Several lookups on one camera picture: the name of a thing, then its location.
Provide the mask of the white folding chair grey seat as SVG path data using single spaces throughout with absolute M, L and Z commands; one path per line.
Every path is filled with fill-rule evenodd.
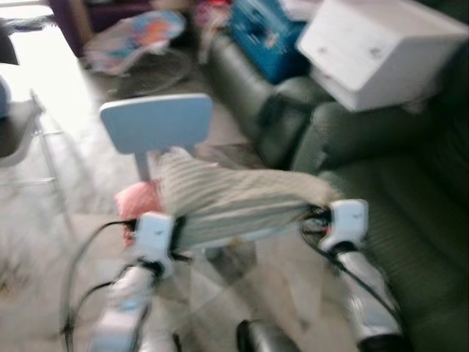
M 26 160 L 33 141 L 40 141 L 40 148 L 47 177 L 17 180 L 0 180 L 0 188 L 24 188 L 27 186 L 50 185 L 53 188 L 57 205 L 61 208 L 63 222 L 67 234 L 75 235 L 73 218 L 68 212 L 66 195 L 62 188 L 62 178 L 59 169 L 51 155 L 49 137 L 61 134 L 61 130 L 47 130 L 41 118 L 46 114 L 45 107 L 36 90 L 26 68 L 19 65 L 15 47 L 10 34 L 0 30 L 0 73 L 9 75 L 11 90 L 10 116 L 0 121 L 0 169 L 9 169 Z

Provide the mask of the pink cushion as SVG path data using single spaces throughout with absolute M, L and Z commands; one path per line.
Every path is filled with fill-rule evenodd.
M 164 212 L 160 200 L 160 183 L 137 182 L 114 195 L 121 221 L 137 219 L 147 212 Z

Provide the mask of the pile of mixed clothes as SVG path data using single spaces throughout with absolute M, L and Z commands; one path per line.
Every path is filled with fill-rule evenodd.
M 228 26 L 232 0 L 196 0 L 192 23 L 200 44 L 210 43 L 212 37 Z

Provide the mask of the light blue child's chair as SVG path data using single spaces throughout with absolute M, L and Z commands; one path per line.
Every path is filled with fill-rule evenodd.
M 231 120 L 205 93 L 178 93 L 140 98 L 121 98 L 98 108 L 115 151 L 131 155 L 137 182 L 155 179 L 160 155 L 182 148 L 200 160 L 234 169 L 262 166 L 245 139 L 224 141 L 224 126 Z

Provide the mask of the silver right robot leg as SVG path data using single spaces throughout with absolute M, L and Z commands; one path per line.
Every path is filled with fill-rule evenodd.
M 302 352 L 279 326 L 265 320 L 242 320 L 237 325 L 238 352 Z

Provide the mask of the white drawer cabinet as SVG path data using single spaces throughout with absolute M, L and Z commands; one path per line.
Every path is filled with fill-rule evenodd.
M 468 31 L 415 0 L 324 0 L 296 49 L 312 80 L 358 113 L 428 100 Z

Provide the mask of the silver robot leg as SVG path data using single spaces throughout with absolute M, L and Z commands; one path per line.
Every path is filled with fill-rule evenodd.
M 138 352 L 182 352 L 175 333 L 150 333 L 145 335 Z
M 279 326 L 265 320 L 242 320 L 237 325 L 238 352 L 302 352 Z

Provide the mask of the dark green leather sofa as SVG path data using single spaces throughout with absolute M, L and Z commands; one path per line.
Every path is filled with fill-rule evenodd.
M 416 113 L 352 113 L 305 75 L 272 84 L 227 34 L 208 44 L 202 72 L 266 167 L 369 203 L 366 253 L 413 350 L 469 352 L 469 47 Z

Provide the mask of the blue hard suitcase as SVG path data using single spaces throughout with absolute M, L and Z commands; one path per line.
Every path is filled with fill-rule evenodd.
M 309 72 L 308 58 L 296 49 L 305 26 L 291 20 L 278 0 L 232 0 L 230 37 L 268 83 Z

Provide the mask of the printed baby bouncer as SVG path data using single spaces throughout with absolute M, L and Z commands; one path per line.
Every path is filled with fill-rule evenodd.
M 85 67 L 110 77 L 113 98 L 154 96 L 191 74 L 191 58 L 171 42 L 185 31 L 173 10 L 152 10 L 96 34 L 84 45 Z

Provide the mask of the taupe dotted pillow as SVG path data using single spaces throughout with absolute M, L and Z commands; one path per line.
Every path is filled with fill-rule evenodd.
M 187 218 L 180 251 L 294 224 L 309 208 L 325 208 L 341 197 L 328 181 L 314 175 L 229 169 L 197 160 L 181 148 L 160 156 L 155 178 L 165 212 Z

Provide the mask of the silver left robot leg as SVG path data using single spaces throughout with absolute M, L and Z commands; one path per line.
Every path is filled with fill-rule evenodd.
M 138 352 L 182 352 L 175 333 L 150 333 L 145 335 Z

